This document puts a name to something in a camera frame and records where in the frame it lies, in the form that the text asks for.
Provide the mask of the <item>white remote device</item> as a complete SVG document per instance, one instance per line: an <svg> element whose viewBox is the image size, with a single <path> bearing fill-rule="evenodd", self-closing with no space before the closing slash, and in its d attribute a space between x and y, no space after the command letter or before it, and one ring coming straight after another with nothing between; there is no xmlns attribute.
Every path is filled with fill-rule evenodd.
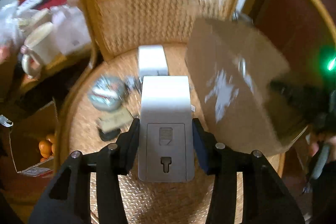
<svg viewBox="0 0 336 224"><path fill-rule="evenodd" d="M142 83L138 177L186 182L195 174L187 76L145 76Z"/></svg>

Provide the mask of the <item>brown cardboard box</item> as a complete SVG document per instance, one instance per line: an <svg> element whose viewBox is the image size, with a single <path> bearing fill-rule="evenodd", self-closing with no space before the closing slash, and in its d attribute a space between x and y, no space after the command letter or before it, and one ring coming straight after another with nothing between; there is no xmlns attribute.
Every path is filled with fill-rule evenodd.
<svg viewBox="0 0 336 224"><path fill-rule="evenodd" d="M306 131L300 112L270 87L276 80L298 84L298 78L254 26L197 19L186 65L209 131L233 150L277 155Z"/></svg>

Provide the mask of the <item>cardboard box of oranges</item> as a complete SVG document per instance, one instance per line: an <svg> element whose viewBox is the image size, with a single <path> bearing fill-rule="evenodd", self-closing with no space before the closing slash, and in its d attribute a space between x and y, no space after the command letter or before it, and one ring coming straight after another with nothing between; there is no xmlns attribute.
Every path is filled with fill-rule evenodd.
<svg viewBox="0 0 336 224"><path fill-rule="evenodd" d="M39 143L46 143L47 137L55 133L57 123L54 100L19 122L1 115L1 125L9 129L10 153L17 174L45 177L53 172L54 156L43 156Z"/></svg>

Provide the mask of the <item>round illustrated tin case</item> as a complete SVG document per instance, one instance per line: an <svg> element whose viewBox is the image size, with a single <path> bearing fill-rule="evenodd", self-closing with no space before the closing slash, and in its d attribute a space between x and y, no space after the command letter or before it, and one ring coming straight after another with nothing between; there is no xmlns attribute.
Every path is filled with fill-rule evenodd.
<svg viewBox="0 0 336 224"><path fill-rule="evenodd" d="M87 96L97 110L112 112L121 107L126 97L126 84L119 77L101 75Z"/></svg>

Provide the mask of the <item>wooden side table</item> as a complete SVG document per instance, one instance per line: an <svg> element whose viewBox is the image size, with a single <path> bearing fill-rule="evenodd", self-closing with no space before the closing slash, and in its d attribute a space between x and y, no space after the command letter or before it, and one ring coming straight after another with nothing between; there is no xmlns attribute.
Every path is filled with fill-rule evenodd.
<svg viewBox="0 0 336 224"><path fill-rule="evenodd" d="M15 91L18 96L26 94L28 91L36 87L39 83L43 82L45 79L48 79L55 75L56 73L61 72L64 69L76 65L78 62L91 57L92 53L96 51L97 47L95 43L90 43L85 45L82 49L75 53L71 53L68 56L58 54L55 59L42 68L41 73L37 78L29 79L25 75L22 79L21 84Z"/></svg>

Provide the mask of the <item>cream ceramic mug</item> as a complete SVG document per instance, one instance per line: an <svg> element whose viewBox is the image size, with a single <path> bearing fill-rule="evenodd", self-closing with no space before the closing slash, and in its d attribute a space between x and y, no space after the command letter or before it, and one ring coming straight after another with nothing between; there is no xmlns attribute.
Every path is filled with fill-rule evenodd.
<svg viewBox="0 0 336 224"><path fill-rule="evenodd" d="M54 40L54 29L53 23L43 23L29 34L21 47L22 69L30 79L37 77L43 67L60 55Z"/></svg>

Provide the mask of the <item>white rectangular power adapter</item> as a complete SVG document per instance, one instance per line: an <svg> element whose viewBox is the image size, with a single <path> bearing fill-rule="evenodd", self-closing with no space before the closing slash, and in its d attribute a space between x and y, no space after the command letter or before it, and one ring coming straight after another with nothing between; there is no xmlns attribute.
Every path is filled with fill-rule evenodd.
<svg viewBox="0 0 336 224"><path fill-rule="evenodd" d="M161 45L139 46L138 74L144 76L168 76L166 56Z"/></svg>

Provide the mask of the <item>white tissue box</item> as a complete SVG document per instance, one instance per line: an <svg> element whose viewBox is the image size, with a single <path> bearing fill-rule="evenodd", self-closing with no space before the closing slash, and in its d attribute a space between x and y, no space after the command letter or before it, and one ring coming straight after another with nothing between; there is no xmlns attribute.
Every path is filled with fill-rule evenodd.
<svg viewBox="0 0 336 224"><path fill-rule="evenodd" d="M76 6L62 5L50 8L54 25L54 41L59 51L68 56L91 43L83 12Z"/></svg>

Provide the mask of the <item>rattan wicker chair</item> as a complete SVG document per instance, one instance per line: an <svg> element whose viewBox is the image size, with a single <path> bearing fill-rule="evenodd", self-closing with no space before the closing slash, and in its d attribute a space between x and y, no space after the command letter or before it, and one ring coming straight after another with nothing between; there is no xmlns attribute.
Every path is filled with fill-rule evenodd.
<svg viewBox="0 0 336 224"><path fill-rule="evenodd" d="M187 42L196 16L229 19L237 0L79 0L92 39L90 62L67 96L56 129L55 167L70 150L96 152L107 145L95 125L99 112L86 93L103 74L137 74L138 46L163 44L173 75L188 75ZM129 223L206 223L214 179L196 160L191 182L141 182L137 163L127 176L119 176Z"/></svg>

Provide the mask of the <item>wooden tag keychain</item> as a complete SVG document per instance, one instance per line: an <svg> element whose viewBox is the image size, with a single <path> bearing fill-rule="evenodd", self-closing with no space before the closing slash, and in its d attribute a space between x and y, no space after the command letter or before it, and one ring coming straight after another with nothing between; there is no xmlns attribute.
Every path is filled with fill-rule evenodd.
<svg viewBox="0 0 336 224"><path fill-rule="evenodd" d="M100 139L102 141L110 141L116 138L121 133L121 130L130 125L132 121L133 116L124 107L104 114L96 120Z"/></svg>

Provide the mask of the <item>silver keychain with carabiner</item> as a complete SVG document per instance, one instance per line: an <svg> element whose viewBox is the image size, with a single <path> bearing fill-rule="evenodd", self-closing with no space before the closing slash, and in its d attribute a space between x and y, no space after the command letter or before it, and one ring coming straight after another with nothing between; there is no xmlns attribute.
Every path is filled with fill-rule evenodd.
<svg viewBox="0 0 336 224"><path fill-rule="evenodd" d="M131 92L138 92L139 94L142 93L142 82L139 77L126 76L124 82L129 93Z"/></svg>

